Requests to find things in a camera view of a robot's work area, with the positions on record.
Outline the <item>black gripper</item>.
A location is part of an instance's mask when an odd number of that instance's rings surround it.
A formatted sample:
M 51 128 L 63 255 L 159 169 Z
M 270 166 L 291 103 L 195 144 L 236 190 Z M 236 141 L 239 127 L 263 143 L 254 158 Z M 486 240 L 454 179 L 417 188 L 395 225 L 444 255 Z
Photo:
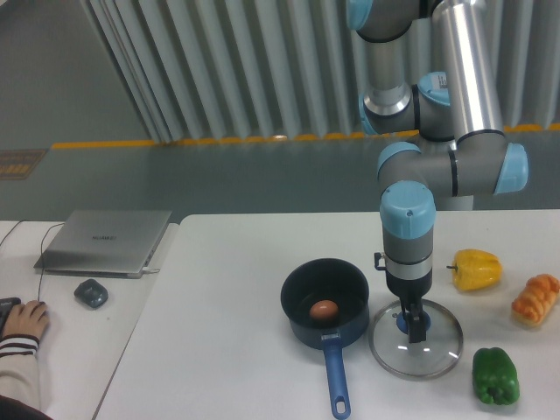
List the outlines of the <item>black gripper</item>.
M 409 343 L 426 341 L 426 317 L 421 299 L 432 286 L 432 271 L 425 276 L 404 280 L 386 272 L 386 284 L 401 300 L 402 322 L 408 325 Z

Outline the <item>black sleeve forearm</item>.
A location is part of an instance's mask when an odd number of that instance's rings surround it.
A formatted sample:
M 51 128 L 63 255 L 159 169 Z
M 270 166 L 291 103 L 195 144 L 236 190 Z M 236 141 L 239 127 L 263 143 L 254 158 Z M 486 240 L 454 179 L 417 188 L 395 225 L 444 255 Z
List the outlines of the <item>black sleeve forearm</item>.
M 1 420 L 52 420 L 38 409 L 7 396 L 0 396 Z

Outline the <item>person's hand on mouse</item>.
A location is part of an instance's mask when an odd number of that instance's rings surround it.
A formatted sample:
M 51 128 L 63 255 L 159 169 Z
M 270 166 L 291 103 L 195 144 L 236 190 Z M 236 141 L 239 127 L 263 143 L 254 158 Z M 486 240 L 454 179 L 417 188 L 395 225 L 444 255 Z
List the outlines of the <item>person's hand on mouse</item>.
M 17 304 L 8 315 L 1 338 L 25 336 L 41 340 L 49 322 L 46 303 L 32 300 L 26 304 Z

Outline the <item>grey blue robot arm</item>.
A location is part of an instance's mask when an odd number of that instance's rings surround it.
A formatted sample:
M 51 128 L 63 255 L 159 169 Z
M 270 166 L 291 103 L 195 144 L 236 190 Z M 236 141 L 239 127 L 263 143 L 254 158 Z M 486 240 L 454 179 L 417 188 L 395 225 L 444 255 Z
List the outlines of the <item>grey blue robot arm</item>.
M 360 98 L 368 134 L 417 130 L 439 145 L 427 152 L 398 142 L 379 156 L 376 179 L 386 282 L 401 303 L 409 342 L 426 339 L 430 319 L 422 298 L 431 287 L 438 197 L 520 191 L 529 177 L 525 149 L 504 136 L 483 25 L 482 1 L 350 1 L 346 23 L 376 44 L 375 77 Z M 443 49 L 446 86 L 409 85 L 395 68 L 397 44 L 413 22 L 428 18 Z

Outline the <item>striped white sleeve forearm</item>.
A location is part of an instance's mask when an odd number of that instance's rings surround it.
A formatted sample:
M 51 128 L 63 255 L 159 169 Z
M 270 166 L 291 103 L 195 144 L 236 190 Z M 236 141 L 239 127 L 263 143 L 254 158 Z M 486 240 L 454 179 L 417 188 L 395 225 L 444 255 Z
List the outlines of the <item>striped white sleeve forearm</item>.
M 1 396 L 40 408 L 39 339 L 12 334 L 1 339 Z

